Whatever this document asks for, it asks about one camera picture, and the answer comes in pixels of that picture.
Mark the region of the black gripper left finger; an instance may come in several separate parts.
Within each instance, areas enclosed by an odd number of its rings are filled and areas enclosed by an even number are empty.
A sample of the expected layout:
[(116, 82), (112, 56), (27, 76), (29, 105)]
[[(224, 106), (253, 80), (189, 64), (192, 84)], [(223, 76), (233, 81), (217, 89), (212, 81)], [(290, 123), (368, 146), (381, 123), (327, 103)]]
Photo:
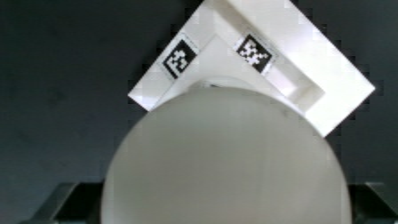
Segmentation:
[(20, 224), (102, 224), (102, 182), (61, 183), (49, 199)]

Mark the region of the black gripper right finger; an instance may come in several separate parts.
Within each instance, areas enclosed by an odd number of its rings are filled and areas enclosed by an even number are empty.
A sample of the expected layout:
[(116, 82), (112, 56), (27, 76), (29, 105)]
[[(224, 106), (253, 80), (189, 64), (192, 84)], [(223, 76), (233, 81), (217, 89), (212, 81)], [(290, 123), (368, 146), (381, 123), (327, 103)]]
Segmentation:
[(398, 210), (384, 197), (383, 182), (349, 185), (352, 224), (398, 224)]

